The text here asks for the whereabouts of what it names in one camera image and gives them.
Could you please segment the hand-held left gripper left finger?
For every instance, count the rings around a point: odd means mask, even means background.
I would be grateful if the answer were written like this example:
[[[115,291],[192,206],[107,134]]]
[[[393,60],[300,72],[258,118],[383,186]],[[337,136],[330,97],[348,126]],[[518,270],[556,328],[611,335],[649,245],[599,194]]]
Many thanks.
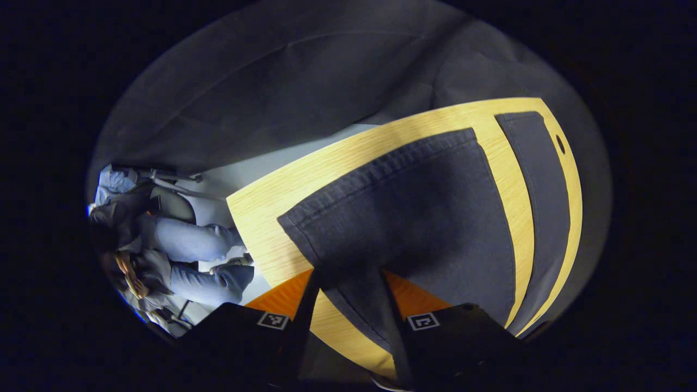
[[[319,284],[309,269],[245,306],[224,303],[176,346],[236,387],[286,391],[298,382]]]

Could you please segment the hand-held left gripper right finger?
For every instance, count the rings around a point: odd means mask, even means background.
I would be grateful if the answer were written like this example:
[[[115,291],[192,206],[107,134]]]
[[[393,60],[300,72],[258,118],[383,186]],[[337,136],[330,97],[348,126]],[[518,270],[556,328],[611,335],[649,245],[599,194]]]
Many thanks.
[[[412,391],[477,390],[524,358],[524,342],[480,306],[450,305],[382,271],[382,320],[400,385]]]

